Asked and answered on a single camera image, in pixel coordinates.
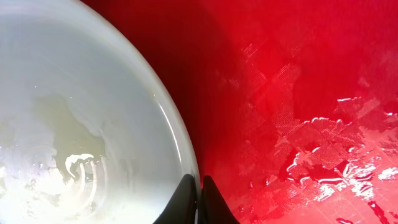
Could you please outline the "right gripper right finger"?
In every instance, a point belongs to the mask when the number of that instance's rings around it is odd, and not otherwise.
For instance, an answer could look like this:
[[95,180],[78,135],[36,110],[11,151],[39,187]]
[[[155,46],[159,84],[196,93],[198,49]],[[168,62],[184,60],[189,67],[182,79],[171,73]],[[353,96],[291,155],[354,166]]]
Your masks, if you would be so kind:
[[198,215],[200,224],[239,224],[209,175],[203,177]]

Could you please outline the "light blue plate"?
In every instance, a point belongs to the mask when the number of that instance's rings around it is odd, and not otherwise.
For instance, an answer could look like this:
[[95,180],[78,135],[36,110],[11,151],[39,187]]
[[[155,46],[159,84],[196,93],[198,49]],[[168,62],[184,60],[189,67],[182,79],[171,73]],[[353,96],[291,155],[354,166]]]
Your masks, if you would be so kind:
[[154,223],[197,160],[140,52],[80,1],[1,2],[1,222]]

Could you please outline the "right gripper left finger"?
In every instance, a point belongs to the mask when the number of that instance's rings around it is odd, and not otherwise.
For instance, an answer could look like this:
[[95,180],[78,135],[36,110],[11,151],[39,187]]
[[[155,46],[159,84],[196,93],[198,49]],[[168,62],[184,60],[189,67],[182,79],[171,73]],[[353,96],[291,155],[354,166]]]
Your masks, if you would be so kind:
[[197,210],[195,179],[185,174],[154,224],[194,224]]

